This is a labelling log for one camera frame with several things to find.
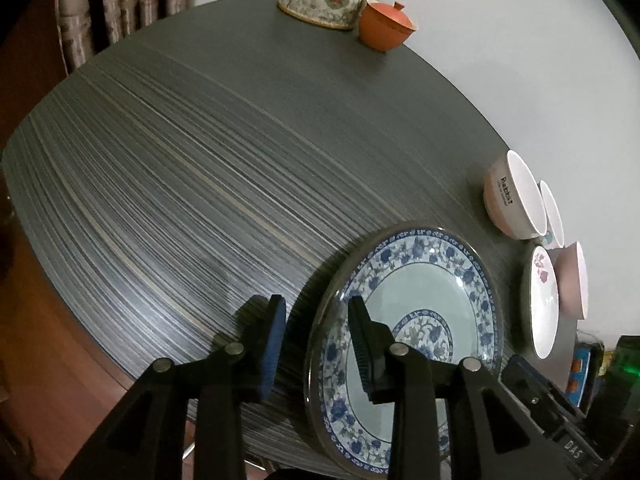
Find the round table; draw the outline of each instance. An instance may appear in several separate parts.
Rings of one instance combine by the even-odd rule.
[[[25,118],[4,171],[51,283],[133,377],[158,356],[204,357],[283,295],[288,403],[245,407],[245,442],[344,476],[306,423],[302,373],[345,256],[401,221],[458,234],[517,348],[529,248],[484,210],[482,176],[507,146],[453,85],[406,47],[374,52],[275,1],[195,7],[110,46]],[[532,360],[566,384],[575,320],[562,322],[552,357]]]

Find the table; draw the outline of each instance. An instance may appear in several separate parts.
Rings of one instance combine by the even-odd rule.
[[[344,476],[301,394],[308,327],[341,261],[399,221],[459,234],[494,282],[508,358],[527,244],[484,211],[483,173],[507,146],[453,85],[405,47],[374,52],[275,1],[196,7],[109,47],[22,122],[4,171],[51,283],[134,377],[158,356],[202,358],[282,294],[287,402],[244,409],[245,441]],[[574,336],[565,320],[537,363],[559,383]]]

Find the silver bolt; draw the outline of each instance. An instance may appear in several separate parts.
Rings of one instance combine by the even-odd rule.
[[[476,359],[475,357],[467,357],[464,361],[462,361],[462,365],[470,372],[477,372],[482,367],[480,361],[478,361],[478,359]]]
[[[407,355],[409,353],[409,347],[407,345],[405,345],[404,343],[393,343],[389,347],[389,351],[393,355],[397,355],[397,356],[402,357],[403,355]]]
[[[154,361],[154,371],[158,372],[159,374],[163,374],[165,371],[171,368],[172,364],[174,364],[174,362],[171,361],[171,359],[169,359],[168,357],[161,357]]]
[[[240,355],[244,352],[244,345],[242,343],[229,343],[225,346],[225,352],[229,355]]]

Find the black device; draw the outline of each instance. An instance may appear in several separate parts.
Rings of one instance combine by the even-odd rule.
[[[62,480],[180,479],[189,399],[199,400],[194,480],[244,479],[240,404],[269,395],[285,315],[282,297],[272,296],[264,320],[249,327],[240,342],[193,363],[154,361]],[[359,296],[348,304],[348,324],[369,400],[395,404],[389,480],[440,480],[438,398],[447,405],[452,480],[636,478],[628,472],[640,433],[631,427],[618,450],[602,458],[602,444],[590,438],[584,415],[521,357],[510,359],[502,386],[478,359],[442,363],[396,342],[387,325],[370,319]],[[629,359],[620,366],[628,368]],[[529,409],[535,424],[505,387]],[[614,463],[617,456],[623,460]],[[328,478],[280,469],[268,480]]]

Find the oval plate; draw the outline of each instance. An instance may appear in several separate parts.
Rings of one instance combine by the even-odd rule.
[[[499,370],[502,318],[475,251],[439,228],[391,228],[352,254],[329,286],[307,350],[307,414],[327,453],[366,478],[388,473],[393,404],[373,405],[362,389],[347,326],[361,295],[371,319],[430,359],[469,355]],[[440,454],[449,453],[444,402],[437,402]]]

